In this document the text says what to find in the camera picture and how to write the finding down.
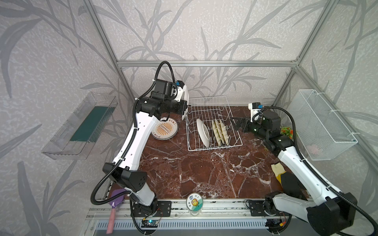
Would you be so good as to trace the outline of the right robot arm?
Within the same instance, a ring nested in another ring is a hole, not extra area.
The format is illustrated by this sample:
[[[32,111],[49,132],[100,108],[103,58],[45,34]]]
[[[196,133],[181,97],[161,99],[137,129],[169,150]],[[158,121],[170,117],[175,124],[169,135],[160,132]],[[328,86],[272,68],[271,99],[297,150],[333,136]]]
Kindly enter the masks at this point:
[[[286,212],[311,225],[321,236],[343,234],[351,227],[357,199],[342,193],[304,158],[294,138],[281,133],[281,118],[270,109],[253,109],[251,118],[231,118],[236,129],[253,133],[291,171],[278,175],[283,192],[265,197],[269,214]]]

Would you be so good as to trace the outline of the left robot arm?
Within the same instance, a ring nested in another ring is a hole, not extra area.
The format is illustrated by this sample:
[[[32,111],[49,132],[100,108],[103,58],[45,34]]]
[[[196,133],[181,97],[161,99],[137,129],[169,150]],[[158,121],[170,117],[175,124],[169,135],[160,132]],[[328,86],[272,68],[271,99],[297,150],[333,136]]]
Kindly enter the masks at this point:
[[[173,83],[155,80],[151,94],[136,99],[132,111],[132,128],[113,161],[104,164],[102,170],[105,176],[102,182],[112,180],[124,188],[137,204],[146,207],[156,205],[156,195],[146,183],[147,174],[139,171],[141,155],[161,117],[170,114],[184,117],[188,100],[188,89],[183,81]]]

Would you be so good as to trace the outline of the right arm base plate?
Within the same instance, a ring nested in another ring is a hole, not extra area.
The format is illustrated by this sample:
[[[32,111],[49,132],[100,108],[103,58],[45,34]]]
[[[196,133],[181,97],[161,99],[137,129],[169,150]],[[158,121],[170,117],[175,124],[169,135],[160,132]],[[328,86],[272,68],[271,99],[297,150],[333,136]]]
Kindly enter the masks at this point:
[[[250,210],[251,216],[261,216],[261,217],[289,217],[290,214],[284,211],[278,211],[273,202],[270,200],[251,200],[248,199],[245,202],[246,207]]]

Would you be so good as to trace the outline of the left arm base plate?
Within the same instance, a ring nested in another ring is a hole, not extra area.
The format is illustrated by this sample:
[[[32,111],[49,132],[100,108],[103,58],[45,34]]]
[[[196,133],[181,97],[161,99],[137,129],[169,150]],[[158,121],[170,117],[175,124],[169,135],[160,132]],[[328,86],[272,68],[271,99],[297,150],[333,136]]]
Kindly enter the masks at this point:
[[[134,217],[170,217],[172,210],[171,201],[153,201],[151,206],[142,204],[132,204],[132,212]]]

